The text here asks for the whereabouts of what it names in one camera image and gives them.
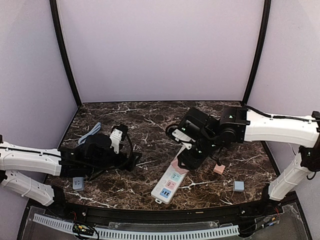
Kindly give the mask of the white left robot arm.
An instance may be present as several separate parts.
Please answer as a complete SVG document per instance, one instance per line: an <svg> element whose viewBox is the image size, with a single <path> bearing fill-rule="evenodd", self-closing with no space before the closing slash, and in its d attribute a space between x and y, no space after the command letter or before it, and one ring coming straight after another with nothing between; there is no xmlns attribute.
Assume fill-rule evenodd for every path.
<svg viewBox="0 0 320 240"><path fill-rule="evenodd" d="M0 185L43 206L65 205L62 188L40 183L22 172L90 178L94 174L112 170L132 171L142 154L133 150L122 152L124 137L96 133L75 148L38 149L0 142Z"/></svg>

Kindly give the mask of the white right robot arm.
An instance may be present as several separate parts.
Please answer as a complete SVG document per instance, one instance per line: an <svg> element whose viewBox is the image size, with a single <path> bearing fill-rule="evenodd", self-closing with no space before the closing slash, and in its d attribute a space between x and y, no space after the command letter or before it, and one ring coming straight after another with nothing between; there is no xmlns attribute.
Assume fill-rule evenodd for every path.
<svg viewBox="0 0 320 240"><path fill-rule="evenodd" d="M217 150L232 143L270 141L299 145L292 163L268 185L267 195L281 201L310 173L320 170L320 113L307 116L274 115L253 107L227 107L219 119L191 108L171 133L185 149L178 166L192 171Z"/></svg>

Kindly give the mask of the white multicolour power strip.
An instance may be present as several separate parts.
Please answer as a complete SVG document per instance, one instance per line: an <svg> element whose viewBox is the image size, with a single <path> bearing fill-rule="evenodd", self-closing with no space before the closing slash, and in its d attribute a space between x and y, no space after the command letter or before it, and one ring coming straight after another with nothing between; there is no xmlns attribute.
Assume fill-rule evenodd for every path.
<svg viewBox="0 0 320 240"><path fill-rule="evenodd" d="M183 146L179 150L178 154L151 191L151 196L155 198L156 203L168 205L187 176L189 171L178 166L178 155L185 149L186 147Z"/></svg>

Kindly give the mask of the large pink cube adapter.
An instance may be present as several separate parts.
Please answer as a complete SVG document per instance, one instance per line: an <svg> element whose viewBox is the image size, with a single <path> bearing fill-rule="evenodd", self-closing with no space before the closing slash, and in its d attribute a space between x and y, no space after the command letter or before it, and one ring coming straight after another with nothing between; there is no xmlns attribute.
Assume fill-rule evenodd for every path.
<svg viewBox="0 0 320 240"><path fill-rule="evenodd" d="M183 175L189 172L189 170L179 167L178 163L179 161L177 157L170 163L170 165L174 168L174 170L177 173L179 173L180 175Z"/></svg>

